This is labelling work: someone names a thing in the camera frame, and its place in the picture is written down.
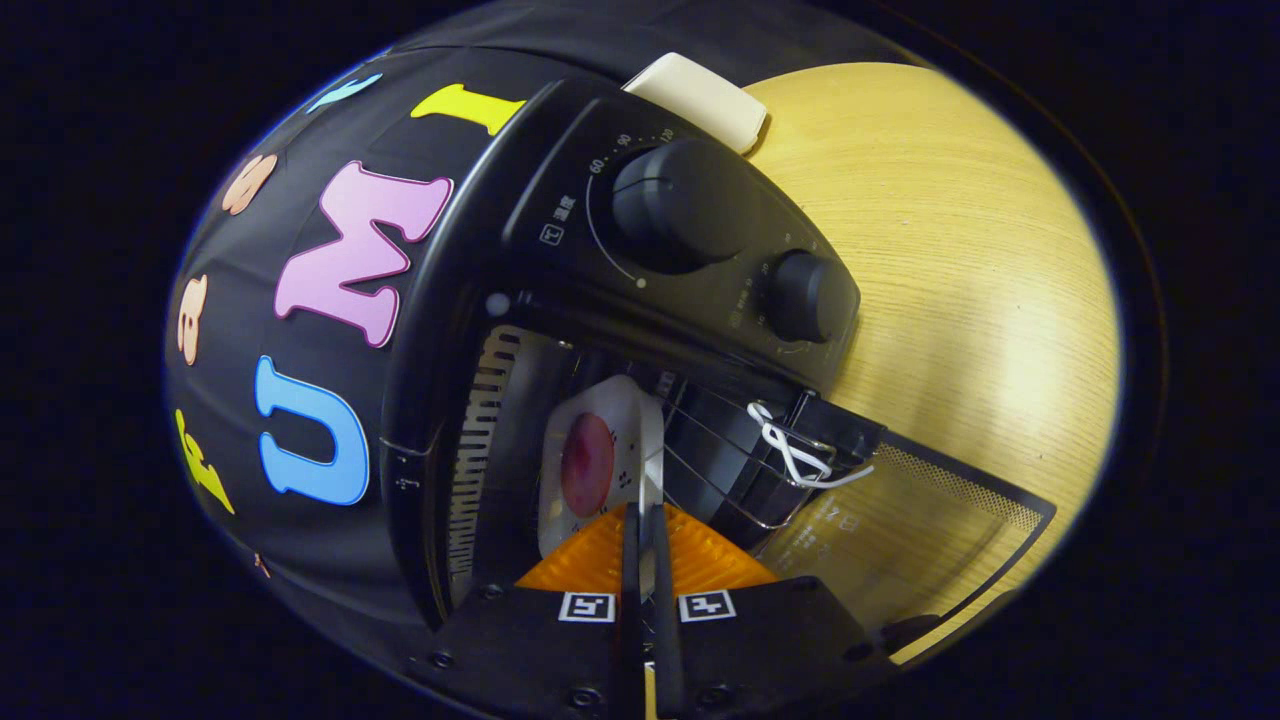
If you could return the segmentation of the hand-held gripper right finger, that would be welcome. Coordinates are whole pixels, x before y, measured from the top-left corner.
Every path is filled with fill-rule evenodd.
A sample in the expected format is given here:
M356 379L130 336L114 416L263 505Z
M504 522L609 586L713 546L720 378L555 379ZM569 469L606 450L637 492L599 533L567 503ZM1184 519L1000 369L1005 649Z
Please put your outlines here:
M682 510L652 520L659 717L818 719L892 676L822 579L780 579Z

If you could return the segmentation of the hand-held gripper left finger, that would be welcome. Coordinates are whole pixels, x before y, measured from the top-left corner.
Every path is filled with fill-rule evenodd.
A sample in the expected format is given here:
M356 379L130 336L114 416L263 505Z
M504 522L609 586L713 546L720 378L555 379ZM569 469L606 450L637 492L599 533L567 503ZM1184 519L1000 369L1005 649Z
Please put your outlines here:
M477 719L640 719L639 510L626 506L616 592L481 585L406 661L422 692Z

